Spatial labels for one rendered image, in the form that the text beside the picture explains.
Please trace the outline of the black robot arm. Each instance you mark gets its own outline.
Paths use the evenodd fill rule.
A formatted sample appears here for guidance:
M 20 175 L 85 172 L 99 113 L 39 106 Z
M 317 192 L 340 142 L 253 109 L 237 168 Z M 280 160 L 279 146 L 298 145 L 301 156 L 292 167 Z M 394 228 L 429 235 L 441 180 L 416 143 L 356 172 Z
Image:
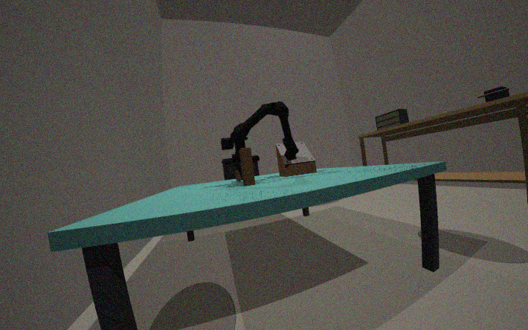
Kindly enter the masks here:
M 291 129 L 289 126 L 289 110 L 283 104 L 283 102 L 269 103 L 262 105 L 257 111 L 255 111 L 244 123 L 234 127 L 231 132 L 231 137 L 222 137 L 222 150 L 232 149 L 235 144 L 235 148 L 245 147 L 245 140 L 250 129 L 260 122 L 267 114 L 279 116 L 281 125 L 283 127 L 284 138 L 283 144 L 286 147 L 286 153 L 284 154 L 288 161 L 296 159 L 296 154 L 299 152 L 295 141 L 292 138 Z M 235 136 L 234 136 L 235 135 Z

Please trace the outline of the brown wooden post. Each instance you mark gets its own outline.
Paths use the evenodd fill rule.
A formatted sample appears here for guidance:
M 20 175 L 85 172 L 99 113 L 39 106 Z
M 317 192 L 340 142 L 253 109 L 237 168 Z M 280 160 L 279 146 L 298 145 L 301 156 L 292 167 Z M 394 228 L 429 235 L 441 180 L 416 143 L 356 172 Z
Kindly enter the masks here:
M 251 147 L 239 149 L 243 186 L 255 185 Z

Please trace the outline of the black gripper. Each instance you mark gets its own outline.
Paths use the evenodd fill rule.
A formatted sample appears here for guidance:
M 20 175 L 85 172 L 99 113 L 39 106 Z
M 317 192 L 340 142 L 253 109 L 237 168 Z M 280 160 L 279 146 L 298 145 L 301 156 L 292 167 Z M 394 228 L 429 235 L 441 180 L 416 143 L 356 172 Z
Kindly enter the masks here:
M 240 148 L 245 148 L 245 147 L 240 147 Z M 236 160 L 227 159 L 227 160 L 225 160 L 225 165 L 234 164 L 234 166 L 238 169 L 240 175 L 242 176 L 240 165 L 238 164 L 240 162 L 240 161 L 238 161 L 238 160 L 240 160 L 240 156 L 239 156 L 239 149 L 240 148 L 235 148 L 235 150 L 236 150 Z M 252 156 L 252 161 L 259 161 L 259 160 L 260 160 L 259 156 Z

